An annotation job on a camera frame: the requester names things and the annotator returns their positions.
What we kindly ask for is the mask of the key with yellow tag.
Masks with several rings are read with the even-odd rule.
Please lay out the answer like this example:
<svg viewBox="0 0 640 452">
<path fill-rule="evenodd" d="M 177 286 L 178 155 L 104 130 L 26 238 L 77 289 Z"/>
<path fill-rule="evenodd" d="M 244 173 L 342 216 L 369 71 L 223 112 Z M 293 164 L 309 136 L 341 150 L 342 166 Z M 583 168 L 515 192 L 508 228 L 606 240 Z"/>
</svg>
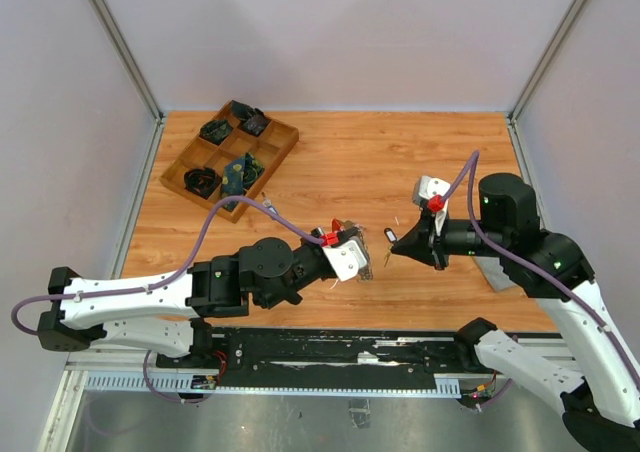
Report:
<svg viewBox="0 0 640 452">
<path fill-rule="evenodd" d="M 389 260 L 390 260 L 391 255 L 392 255 L 392 246 L 390 245 L 390 246 L 388 247 L 387 252 L 385 253 L 385 256 L 384 256 L 383 267 L 387 267 L 387 265 L 388 265 L 388 263 L 389 263 Z"/>
</svg>

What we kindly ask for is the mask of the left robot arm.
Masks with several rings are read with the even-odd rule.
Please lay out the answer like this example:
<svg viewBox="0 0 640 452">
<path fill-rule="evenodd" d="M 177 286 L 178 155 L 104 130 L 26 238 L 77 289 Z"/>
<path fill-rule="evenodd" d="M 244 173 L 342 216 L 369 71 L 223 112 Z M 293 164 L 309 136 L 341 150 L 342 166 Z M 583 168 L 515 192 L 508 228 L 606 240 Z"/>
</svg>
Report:
<svg viewBox="0 0 640 452">
<path fill-rule="evenodd" d="M 279 238 L 264 238 L 182 273 L 91 281 L 59 267 L 49 281 L 51 308 L 40 315 L 36 334 L 50 351 L 110 343 L 181 357 L 200 368 L 213 358 L 212 340 L 188 326 L 163 325 L 162 317 L 244 317 L 251 305 L 297 305 L 301 290 L 315 281 L 363 278 L 369 266 L 360 231 L 350 227 L 328 234 L 322 244 L 302 241 L 296 249 Z"/>
</svg>

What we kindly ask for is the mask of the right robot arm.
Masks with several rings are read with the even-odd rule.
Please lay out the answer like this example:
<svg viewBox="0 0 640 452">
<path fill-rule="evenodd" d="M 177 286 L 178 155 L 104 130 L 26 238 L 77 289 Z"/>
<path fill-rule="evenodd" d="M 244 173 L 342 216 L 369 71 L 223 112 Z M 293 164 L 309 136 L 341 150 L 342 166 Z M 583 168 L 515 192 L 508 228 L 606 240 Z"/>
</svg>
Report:
<svg viewBox="0 0 640 452">
<path fill-rule="evenodd" d="M 604 303 L 579 245 L 541 227 L 534 189 L 511 173 L 479 182 L 480 217 L 452 219 L 442 179 L 423 176 L 413 201 L 421 213 L 394 255 L 443 270 L 452 256 L 496 257 L 509 280 L 556 325 L 577 367 L 559 366 L 527 349 L 490 321 L 459 329 L 453 359 L 466 372 L 502 373 L 544 401 L 588 451 L 639 448 L 639 362 Z"/>
</svg>

